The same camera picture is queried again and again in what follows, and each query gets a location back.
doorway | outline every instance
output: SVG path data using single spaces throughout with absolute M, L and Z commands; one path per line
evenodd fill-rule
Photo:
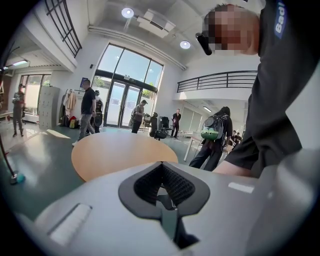
M 129 128 L 133 109 L 141 98 L 142 88 L 129 83 L 113 80 L 108 94 L 103 126 Z

handrail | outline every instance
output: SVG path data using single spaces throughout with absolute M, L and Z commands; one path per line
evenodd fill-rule
M 68 46 L 73 56 L 76 57 L 79 50 L 82 49 L 82 46 L 78 39 L 74 25 L 72 24 L 71 17 L 68 11 L 67 1 L 66 0 L 44 0 L 44 2 L 48 11 L 46 15 L 51 17 L 56 29 L 60 33 L 62 42 L 65 42 L 65 44 Z
M 177 93 L 216 88 L 252 88 L 256 70 L 228 71 L 202 75 L 178 82 Z

wooden table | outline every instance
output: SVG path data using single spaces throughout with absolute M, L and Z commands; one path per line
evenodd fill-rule
M 156 161 L 178 163 L 178 158 L 170 147 L 152 137 L 116 131 L 83 138 L 73 148 L 71 161 L 79 176 L 87 182 Z

office chair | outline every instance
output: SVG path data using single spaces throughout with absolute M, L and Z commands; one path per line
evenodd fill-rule
M 156 112 L 153 113 L 153 116 L 151 117 L 151 131 L 149 133 L 150 137 L 155 138 L 156 140 L 160 141 L 160 139 L 165 139 L 167 135 L 164 132 L 161 132 L 160 130 L 157 130 L 157 122 L 158 122 L 158 114 Z
M 168 131 L 171 131 L 172 128 L 169 128 L 169 118 L 166 116 L 160 117 L 159 130 L 162 130 L 166 136 L 168 136 Z

white cabinet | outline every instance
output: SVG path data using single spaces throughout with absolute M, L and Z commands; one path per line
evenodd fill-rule
M 57 125 L 59 92 L 57 87 L 41 86 L 38 109 L 41 129 L 51 129 Z

